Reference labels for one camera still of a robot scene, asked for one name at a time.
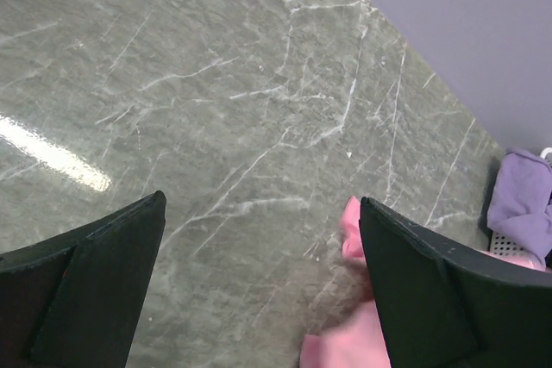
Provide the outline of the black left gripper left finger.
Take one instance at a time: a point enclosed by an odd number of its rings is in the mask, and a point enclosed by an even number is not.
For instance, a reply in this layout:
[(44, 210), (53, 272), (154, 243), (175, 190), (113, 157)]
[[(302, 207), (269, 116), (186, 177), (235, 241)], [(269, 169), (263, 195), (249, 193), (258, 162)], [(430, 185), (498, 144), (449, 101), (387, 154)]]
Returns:
[(166, 224), (161, 191), (1, 255), (3, 367), (124, 367)]

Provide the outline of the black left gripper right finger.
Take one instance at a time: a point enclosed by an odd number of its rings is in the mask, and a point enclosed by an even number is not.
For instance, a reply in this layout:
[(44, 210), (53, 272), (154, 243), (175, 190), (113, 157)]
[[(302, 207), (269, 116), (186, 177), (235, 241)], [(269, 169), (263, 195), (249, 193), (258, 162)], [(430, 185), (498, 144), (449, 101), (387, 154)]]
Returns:
[(551, 275), (361, 199), (361, 240), (393, 367), (549, 367)]

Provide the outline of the pink t shirt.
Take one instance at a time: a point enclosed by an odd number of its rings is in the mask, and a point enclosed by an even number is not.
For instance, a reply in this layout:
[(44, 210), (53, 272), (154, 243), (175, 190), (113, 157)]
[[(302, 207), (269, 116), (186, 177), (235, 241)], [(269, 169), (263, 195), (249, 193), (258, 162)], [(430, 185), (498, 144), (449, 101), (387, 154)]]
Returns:
[[(360, 231), (361, 199), (352, 199), (345, 209), (343, 255), (367, 267)], [(536, 271), (547, 271), (551, 251), (551, 220), (547, 212), (526, 214), (517, 206), (492, 208), (494, 230), (521, 246), (526, 255), (496, 259)], [(342, 324), (304, 339), (303, 367), (393, 367), (389, 359), (374, 294), (361, 303)]]

